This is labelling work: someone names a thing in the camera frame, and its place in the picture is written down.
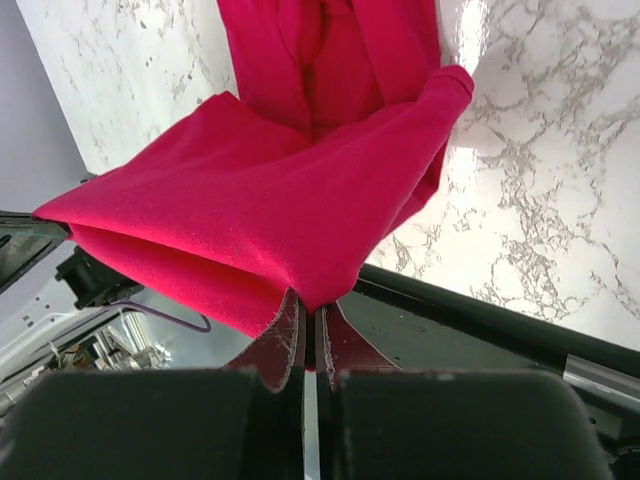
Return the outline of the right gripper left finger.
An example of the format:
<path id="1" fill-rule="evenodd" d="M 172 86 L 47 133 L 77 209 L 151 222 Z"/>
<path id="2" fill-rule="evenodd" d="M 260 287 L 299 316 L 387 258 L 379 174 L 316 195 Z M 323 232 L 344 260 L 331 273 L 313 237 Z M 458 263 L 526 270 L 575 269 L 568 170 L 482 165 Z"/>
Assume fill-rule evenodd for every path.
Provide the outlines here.
<path id="1" fill-rule="evenodd" d="M 45 377 L 1 434 L 5 479 L 300 479 L 305 308 L 225 366 Z"/>

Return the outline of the red t-shirt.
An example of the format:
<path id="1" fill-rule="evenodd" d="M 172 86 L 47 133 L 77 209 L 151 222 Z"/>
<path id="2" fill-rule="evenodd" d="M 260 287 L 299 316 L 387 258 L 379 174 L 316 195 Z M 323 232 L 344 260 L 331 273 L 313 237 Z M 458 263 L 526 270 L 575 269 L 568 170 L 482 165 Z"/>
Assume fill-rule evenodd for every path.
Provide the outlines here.
<path id="1" fill-rule="evenodd" d="M 247 335 L 286 290 L 348 293 L 436 193 L 474 83 L 432 1 L 223 1 L 237 82 L 36 211 L 126 277 Z"/>

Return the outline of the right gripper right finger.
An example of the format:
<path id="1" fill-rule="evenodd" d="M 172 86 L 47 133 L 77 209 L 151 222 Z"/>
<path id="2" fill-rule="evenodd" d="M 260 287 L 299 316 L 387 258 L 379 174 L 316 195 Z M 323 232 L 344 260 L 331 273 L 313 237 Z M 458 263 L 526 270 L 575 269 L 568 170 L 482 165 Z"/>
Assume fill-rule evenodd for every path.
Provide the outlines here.
<path id="1" fill-rule="evenodd" d="M 402 370 L 330 305 L 314 316 L 324 479 L 608 479 L 574 390 L 539 369 Z"/>

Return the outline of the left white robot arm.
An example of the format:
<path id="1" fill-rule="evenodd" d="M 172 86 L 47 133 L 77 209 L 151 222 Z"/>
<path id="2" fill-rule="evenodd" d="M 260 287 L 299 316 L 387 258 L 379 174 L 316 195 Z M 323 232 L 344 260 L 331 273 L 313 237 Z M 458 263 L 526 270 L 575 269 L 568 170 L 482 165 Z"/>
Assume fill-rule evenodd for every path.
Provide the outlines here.
<path id="1" fill-rule="evenodd" d="M 70 239 L 68 227 L 1 213 L 1 376 L 143 287 Z"/>

